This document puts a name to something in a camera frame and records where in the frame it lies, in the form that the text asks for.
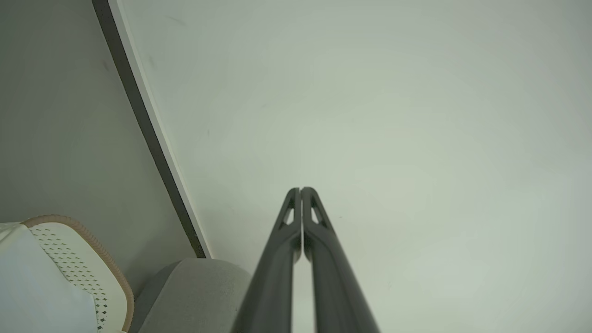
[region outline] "gray fabric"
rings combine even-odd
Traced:
[[[174,262],[165,268],[161,269],[155,276],[153,276],[142,289],[140,296],[134,302],[134,316],[131,321],[131,327],[128,333],[138,333],[142,324],[146,320],[148,313],[156,302],[158,295],[162,291],[169,276],[180,261]]]
[[[139,333],[229,332],[249,282],[249,273],[228,262],[185,259],[168,275]]]

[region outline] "dark strip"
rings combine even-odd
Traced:
[[[136,78],[131,71],[126,51],[121,43],[121,38],[117,31],[117,26],[113,19],[109,2],[107,0],[92,0],[92,4],[95,7],[96,17],[101,24],[101,29],[103,30],[107,45],[109,45],[109,50],[111,51],[115,67],[121,78],[121,83],[123,83],[127,98],[130,100],[131,108],[134,110],[136,120],[144,135],[144,140],[146,140],[146,143],[148,144],[148,148],[150,149],[156,168],[158,168],[160,177],[165,183],[166,191],[169,193],[170,200],[179,216],[183,230],[185,230],[187,238],[189,238],[189,242],[195,251],[195,255],[197,255],[198,258],[205,258],[204,250],[201,248],[200,241],[197,238],[197,234],[191,223],[191,218],[189,218],[185,203],[183,203],[179,189],[175,184],[173,174],[170,171],[169,164],[166,162],[165,154],[162,152],[162,147],[154,132],[152,122],[150,122],[150,117],[148,116],[146,106],[142,100],[140,90],[138,89]]]

